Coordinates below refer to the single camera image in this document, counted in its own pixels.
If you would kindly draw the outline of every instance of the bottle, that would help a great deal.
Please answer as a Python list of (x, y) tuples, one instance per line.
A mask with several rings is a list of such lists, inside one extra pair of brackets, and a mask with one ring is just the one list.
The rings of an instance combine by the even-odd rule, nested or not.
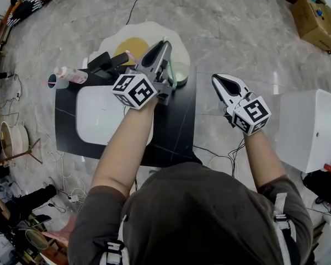
[(75, 68), (69, 68), (66, 66), (63, 66), (62, 68), (55, 68), (54, 74), (56, 74), (58, 78), (79, 84), (84, 83), (88, 78), (88, 74), (86, 72), (82, 72)]

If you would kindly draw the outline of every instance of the black table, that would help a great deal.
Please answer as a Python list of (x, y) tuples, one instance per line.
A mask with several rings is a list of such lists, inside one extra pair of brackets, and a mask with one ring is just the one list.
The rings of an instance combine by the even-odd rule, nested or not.
[[(113, 82), (89, 73), (84, 84), (70, 83), (55, 94), (55, 134), (60, 151), (100, 159), (105, 146), (83, 141), (76, 131), (77, 93), (85, 86), (109, 86)], [(147, 145), (141, 165), (167, 167), (191, 161), (193, 154), (196, 102), (196, 74), (190, 72), (185, 86), (172, 94), (167, 106), (154, 111), (153, 138)]]

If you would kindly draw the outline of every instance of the gray tile floor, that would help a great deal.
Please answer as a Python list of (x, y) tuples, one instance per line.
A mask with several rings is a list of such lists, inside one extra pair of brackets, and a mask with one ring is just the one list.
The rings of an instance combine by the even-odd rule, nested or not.
[[(20, 101), (12, 103), (10, 112), (2, 116), (13, 125), (24, 123), (31, 142), (41, 138), (35, 150), (44, 164), (30, 157), (12, 164), (14, 179), (25, 191), (32, 192), (50, 183), (52, 177), (66, 192), (74, 188), (89, 189), (97, 160), (56, 152), (54, 129), (54, 91), (46, 89), (46, 80), (56, 66), (79, 68), (84, 57), (99, 48), (100, 42), (120, 30), (126, 23), (135, 0), (61, 0), (50, 3), (13, 29), (5, 46), (8, 51), (3, 67), (19, 75), (23, 86)], [(232, 129), (218, 110), (218, 98), (211, 86), (213, 73), (229, 73), (243, 78), (258, 95), (262, 95), (273, 117), (265, 128), (275, 145), (279, 122), (279, 94), (304, 89), (322, 88), (331, 92), (331, 56), (297, 35), (289, 4), (285, 0), (139, 0), (130, 23), (154, 21), (177, 31), (189, 51), (197, 71), (197, 99), (194, 144), (225, 155), (242, 139), (238, 129)], [(0, 81), (0, 102), (14, 97), (18, 81)], [(9, 103), (2, 114), (9, 112)], [(206, 151), (194, 149), (209, 164)], [(63, 181), (62, 172), (69, 178)], [(236, 176), (254, 189), (245, 150), (238, 153)], [(210, 167), (230, 171), (226, 158), (214, 158)], [(300, 172), (286, 166), (297, 184), (303, 200), (310, 207), (315, 196), (304, 188)], [(139, 183), (148, 176), (149, 168), (141, 168)], [(59, 229), (80, 203), (71, 204), (62, 194), (54, 202), (67, 209), (60, 214), (44, 207), (37, 213), (53, 217), (51, 227)], [(314, 222), (321, 216), (311, 212)]]

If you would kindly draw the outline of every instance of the yellow circle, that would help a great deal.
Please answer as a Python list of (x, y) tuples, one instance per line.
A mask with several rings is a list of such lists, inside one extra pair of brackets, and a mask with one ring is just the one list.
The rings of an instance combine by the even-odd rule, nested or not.
[[(129, 52), (138, 60), (143, 54), (145, 54), (147, 49), (148, 44), (143, 39), (129, 38), (119, 44), (118, 48), (115, 50), (114, 57), (129, 50)], [(123, 65), (135, 65), (135, 62), (129, 57), (129, 61)]]

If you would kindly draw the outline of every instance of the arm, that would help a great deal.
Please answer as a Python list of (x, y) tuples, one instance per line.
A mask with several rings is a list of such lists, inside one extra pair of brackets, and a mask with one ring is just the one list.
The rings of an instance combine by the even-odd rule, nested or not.
[(141, 110), (127, 112), (103, 152), (91, 188), (109, 186), (129, 196), (146, 148), (156, 104), (155, 98)]
[(9, 220), (11, 216), (10, 210), (7, 208), (7, 206), (1, 199), (0, 199), (0, 210), (2, 211), (2, 215), (6, 218), (6, 220)]
[(257, 189), (286, 174), (280, 159), (262, 131), (244, 136), (244, 140)]

